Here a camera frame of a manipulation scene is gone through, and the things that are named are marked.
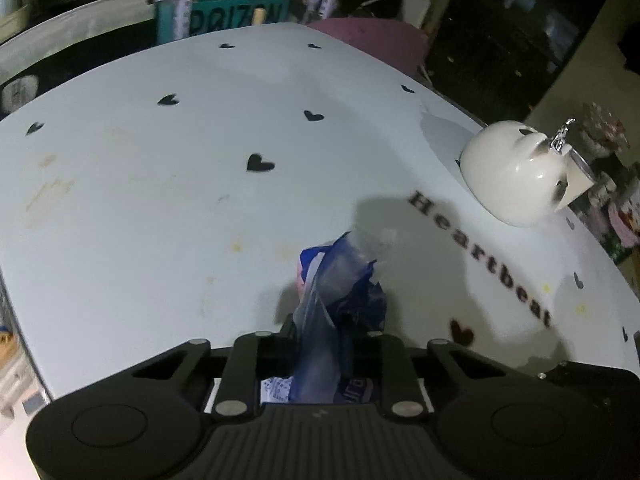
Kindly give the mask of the blue transparent plastic bag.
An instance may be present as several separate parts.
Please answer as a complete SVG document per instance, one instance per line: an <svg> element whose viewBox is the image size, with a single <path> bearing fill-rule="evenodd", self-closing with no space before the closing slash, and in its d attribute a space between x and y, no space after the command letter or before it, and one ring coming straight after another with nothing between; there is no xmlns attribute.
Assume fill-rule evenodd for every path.
<svg viewBox="0 0 640 480"><path fill-rule="evenodd" d="M351 230L298 258L291 374L260 384L264 403L363 404L376 397L367 371L370 333L385 330L387 297L376 276L384 245Z"/></svg>

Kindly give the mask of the teal prizon sign box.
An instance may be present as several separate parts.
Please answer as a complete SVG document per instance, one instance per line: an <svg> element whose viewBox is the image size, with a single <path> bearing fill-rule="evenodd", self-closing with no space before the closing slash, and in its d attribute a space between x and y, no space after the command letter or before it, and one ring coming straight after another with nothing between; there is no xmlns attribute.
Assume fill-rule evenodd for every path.
<svg viewBox="0 0 640 480"><path fill-rule="evenodd" d="M265 24L288 20L290 0L166 0L155 5L156 43L254 23L256 10Z"/></svg>

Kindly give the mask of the white cat shaped ceramic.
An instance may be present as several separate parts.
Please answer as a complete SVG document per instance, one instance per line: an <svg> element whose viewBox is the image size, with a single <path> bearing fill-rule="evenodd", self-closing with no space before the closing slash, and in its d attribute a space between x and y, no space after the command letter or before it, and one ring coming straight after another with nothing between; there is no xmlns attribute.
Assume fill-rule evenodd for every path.
<svg viewBox="0 0 640 480"><path fill-rule="evenodd" d="M591 168L566 137L568 118L553 136L521 122L495 122L473 136L460 170L475 198L510 226L532 226L574 202L595 183Z"/></svg>

